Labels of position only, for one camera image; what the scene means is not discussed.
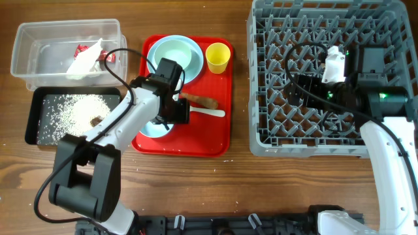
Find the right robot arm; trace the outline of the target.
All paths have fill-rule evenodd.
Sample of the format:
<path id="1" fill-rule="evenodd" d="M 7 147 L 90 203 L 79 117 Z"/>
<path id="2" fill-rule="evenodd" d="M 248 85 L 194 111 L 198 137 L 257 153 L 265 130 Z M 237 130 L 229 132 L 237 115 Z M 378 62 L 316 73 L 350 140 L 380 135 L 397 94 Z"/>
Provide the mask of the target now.
<path id="1" fill-rule="evenodd" d="M 379 201 L 379 234 L 417 233 L 417 153 L 414 107 L 402 86 L 384 84 L 385 48 L 381 45 L 323 49 L 322 78 L 298 74 L 289 66 L 285 90 L 292 105 L 349 112 L 368 150 Z"/>

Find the brown carrot piece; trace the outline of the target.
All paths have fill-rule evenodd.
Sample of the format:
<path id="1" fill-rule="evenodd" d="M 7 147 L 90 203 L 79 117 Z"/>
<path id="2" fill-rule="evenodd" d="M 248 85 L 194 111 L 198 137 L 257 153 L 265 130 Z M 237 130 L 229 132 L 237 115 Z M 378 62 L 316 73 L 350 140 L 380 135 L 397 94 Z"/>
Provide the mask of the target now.
<path id="1" fill-rule="evenodd" d="M 219 106 L 219 103 L 215 99 L 212 99 L 210 97 L 202 97 L 197 95 L 191 95 L 188 93 L 181 93 L 180 96 L 182 98 L 187 99 L 189 102 L 194 102 L 211 110 L 215 110 Z"/>

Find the red wrapper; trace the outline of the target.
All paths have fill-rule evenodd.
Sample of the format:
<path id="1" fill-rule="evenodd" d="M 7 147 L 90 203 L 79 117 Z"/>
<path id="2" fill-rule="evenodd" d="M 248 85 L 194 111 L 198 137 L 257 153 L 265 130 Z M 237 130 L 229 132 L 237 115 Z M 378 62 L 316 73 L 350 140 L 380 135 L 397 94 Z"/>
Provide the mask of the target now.
<path id="1" fill-rule="evenodd" d="M 89 46 L 79 44 L 76 48 L 75 53 L 74 53 L 74 59 L 77 58 L 79 53 L 86 51 L 88 48 L 89 48 Z"/>
<path id="2" fill-rule="evenodd" d="M 98 61 L 106 61 L 106 62 L 109 62 L 109 63 L 114 63 L 116 61 L 116 55 L 115 55 L 115 53 L 111 53 L 109 55 L 108 51 L 102 50 L 97 60 Z"/>

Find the dark brown food lump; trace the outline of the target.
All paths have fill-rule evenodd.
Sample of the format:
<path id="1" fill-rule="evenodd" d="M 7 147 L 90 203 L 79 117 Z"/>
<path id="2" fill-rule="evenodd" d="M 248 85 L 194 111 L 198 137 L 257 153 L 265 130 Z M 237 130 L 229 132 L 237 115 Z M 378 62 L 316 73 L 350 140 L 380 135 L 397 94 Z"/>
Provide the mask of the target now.
<path id="1" fill-rule="evenodd" d="M 93 119 L 90 121 L 90 125 L 91 125 L 92 127 L 95 127 L 95 126 L 97 126 L 98 124 L 100 124 L 100 122 L 102 122 L 102 120 L 103 120 L 103 118 L 102 118 L 101 116 L 97 116 L 97 117 L 93 118 Z"/>

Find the green bowl with rice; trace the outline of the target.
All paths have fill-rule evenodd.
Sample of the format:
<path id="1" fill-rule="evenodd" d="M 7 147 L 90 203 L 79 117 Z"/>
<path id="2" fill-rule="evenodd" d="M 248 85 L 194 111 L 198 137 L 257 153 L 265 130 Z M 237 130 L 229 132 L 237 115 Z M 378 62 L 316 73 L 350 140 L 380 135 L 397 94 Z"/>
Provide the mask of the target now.
<path id="1" fill-rule="evenodd" d="M 156 65 L 165 58 L 177 62 L 183 69 L 186 69 L 191 62 L 192 54 L 186 42 L 169 39 L 157 46 L 153 58 Z"/>

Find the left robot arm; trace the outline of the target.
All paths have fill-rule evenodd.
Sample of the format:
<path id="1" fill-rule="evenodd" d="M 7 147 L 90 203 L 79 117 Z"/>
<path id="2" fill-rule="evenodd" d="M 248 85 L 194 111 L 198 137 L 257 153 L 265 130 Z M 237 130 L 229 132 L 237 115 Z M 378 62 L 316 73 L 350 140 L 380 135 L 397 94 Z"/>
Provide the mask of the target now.
<path id="1" fill-rule="evenodd" d="M 177 62 L 163 58 L 154 73 L 128 85 L 126 98 L 98 125 L 81 136 L 66 134 L 57 145 L 53 172 L 45 180 L 51 204 L 76 213 L 106 234 L 143 234 L 139 216 L 120 202 L 121 156 L 149 122 L 187 123 L 189 106 L 173 99 L 184 75 Z"/>

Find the light blue plate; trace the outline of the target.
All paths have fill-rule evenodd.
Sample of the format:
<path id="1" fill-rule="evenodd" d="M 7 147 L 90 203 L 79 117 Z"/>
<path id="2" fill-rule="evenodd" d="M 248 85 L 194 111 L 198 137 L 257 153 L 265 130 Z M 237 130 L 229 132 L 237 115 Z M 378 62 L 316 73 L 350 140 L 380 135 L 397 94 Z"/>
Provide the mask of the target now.
<path id="1" fill-rule="evenodd" d="M 185 82 L 184 84 L 190 83 L 192 80 L 194 80 L 201 72 L 203 65 L 204 65 L 204 56 L 203 52 L 200 48 L 200 46 L 189 37 L 185 37 L 182 35 L 170 35 L 165 37 L 159 37 L 157 35 L 154 35 L 152 37 L 149 37 L 147 39 L 147 42 L 153 43 L 151 47 L 145 46 L 145 49 L 148 49 L 148 55 L 147 59 L 150 60 L 155 68 L 157 68 L 158 65 L 156 65 L 154 61 L 154 53 L 157 46 L 165 42 L 169 39 L 176 39 L 183 42 L 186 42 L 191 50 L 192 58 L 189 66 L 184 69 L 185 70 Z"/>

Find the yellow plastic cup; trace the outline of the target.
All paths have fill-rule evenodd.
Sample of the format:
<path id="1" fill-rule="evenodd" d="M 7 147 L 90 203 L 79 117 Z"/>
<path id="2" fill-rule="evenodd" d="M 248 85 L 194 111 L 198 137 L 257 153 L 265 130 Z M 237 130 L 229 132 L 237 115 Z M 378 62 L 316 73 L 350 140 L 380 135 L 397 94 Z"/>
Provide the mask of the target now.
<path id="1" fill-rule="evenodd" d="M 214 74 L 221 74 L 226 70 L 231 51 L 226 44 L 216 42 L 207 47 L 205 56 L 209 70 Z"/>

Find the light blue bowl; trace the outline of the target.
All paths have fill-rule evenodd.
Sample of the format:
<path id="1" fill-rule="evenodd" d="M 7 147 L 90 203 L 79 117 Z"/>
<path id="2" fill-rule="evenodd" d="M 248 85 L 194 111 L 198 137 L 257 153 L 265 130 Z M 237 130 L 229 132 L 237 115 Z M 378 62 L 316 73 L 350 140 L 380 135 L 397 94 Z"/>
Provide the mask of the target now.
<path id="1" fill-rule="evenodd" d="M 153 124 L 151 121 L 147 122 L 145 126 L 140 130 L 140 133 L 148 138 L 161 138 L 167 135 L 172 128 L 173 124 L 168 124 L 167 129 L 163 124 Z"/>

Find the white rice pile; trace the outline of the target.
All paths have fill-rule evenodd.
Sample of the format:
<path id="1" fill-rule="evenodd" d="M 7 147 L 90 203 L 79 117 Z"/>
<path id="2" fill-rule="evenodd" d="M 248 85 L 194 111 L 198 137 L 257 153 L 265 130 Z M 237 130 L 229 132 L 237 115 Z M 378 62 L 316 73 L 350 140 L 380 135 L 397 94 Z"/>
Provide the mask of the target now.
<path id="1" fill-rule="evenodd" d="M 63 135 L 80 136 L 103 120 L 112 108 L 105 95 L 47 95 L 39 121 L 41 139 L 58 141 Z"/>

